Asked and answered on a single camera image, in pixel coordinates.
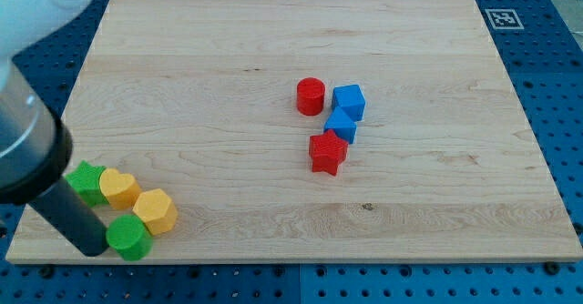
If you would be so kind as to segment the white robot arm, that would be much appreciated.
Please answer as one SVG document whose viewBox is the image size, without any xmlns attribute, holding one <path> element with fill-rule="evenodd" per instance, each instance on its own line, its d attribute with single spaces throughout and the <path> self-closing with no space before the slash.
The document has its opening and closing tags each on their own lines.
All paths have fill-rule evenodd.
<svg viewBox="0 0 583 304">
<path fill-rule="evenodd" d="M 68 129 L 13 58 L 91 1 L 1 0 L 1 201 L 29 205 L 88 257 L 107 249 L 107 228 L 63 176 L 73 150 Z"/>
</svg>

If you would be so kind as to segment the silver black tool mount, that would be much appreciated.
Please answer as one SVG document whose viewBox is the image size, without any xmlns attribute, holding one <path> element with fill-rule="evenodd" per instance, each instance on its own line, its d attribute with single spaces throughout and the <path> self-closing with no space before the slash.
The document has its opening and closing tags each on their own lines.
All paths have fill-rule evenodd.
<svg viewBox="0 0 583 304">
<path fill-rule="evenodd" d="M 72 137 L 12 63 L 1 66 L 1 202 L 22 205 L 62 176 Z"/>
</svg>

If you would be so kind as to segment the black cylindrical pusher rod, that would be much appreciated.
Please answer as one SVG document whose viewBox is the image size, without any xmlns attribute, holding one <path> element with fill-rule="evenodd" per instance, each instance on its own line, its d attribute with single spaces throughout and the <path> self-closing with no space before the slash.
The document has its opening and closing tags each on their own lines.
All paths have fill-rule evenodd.
<svg viewBox="0 0 583 304">
<path fill-rule="evenodd" d="M 107 227 L 63 177 L 28 205 L 85 256 L 108 249 Z"/>
</svg>

